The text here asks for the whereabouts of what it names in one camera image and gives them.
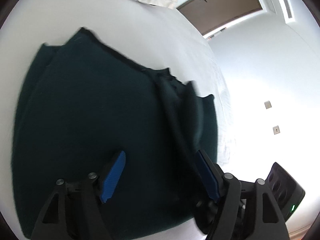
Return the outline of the upper wall switch plate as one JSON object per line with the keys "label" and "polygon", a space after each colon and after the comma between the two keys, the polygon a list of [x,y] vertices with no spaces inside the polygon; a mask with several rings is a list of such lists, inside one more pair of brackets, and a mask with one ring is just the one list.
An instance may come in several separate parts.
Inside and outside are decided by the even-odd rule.
{"label": "upper wall switch plate", "polygon": [[265,103],[264,103],[264,105],[265,105],[265,108],[266,108],[266,109],[269,109],[269,108],[271,108],[271,107],[272,107],[272,105],[271,105],[271,102],[270,102],[270,101],[265,102]]}

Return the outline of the lower wall socket plate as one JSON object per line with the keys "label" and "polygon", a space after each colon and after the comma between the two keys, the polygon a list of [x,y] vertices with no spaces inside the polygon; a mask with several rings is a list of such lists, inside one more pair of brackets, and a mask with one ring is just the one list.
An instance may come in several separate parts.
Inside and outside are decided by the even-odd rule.
{"label": "lower wall socket plate", "polygon": [[275,126],[275,127],[273,127],[273,133],[274,133],[274,135],[276,135],[276,134],[279,134],[279,133],[280,133],[279,126]]}

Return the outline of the brown wooden door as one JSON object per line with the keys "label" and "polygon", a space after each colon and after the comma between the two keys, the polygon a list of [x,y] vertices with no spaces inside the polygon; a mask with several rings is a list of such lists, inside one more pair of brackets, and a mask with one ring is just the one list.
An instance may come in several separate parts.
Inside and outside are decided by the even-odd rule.
{"label": "brown wooden door", "polygon": [[259,0],[188,0],[178,7],[203,36],[262,9]]}

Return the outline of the dark green knit sweater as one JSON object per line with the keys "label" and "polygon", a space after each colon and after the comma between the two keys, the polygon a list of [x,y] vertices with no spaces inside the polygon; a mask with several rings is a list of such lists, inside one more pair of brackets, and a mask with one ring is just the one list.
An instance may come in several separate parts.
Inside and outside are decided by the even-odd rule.
{"label": "dark green knit sweater", "polygon": [[193,156],[217,158],[214,96],[197,96],[168,69],[126,58],[82,28],[62,46],[42,45],[17,105],[12,184],[30,238],[58,179],[126,163],[101,212],[115,239],[176,227],[206,198]]}

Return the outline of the white bed sheet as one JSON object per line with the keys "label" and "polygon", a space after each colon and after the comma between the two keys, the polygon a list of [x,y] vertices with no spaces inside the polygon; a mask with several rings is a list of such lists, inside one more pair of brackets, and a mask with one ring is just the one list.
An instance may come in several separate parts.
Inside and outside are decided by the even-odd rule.
{"label": "white bed sheet", "polygon": [[143,66],[193,81],[200,96],[213,94],[219,129],[225,127],[222,73],[208,42],[178,10],[133,0],[20,0],[1,27],[1,213],[19,239],[10,165],[18,96],[40,45],[62,45],[81,27]]}

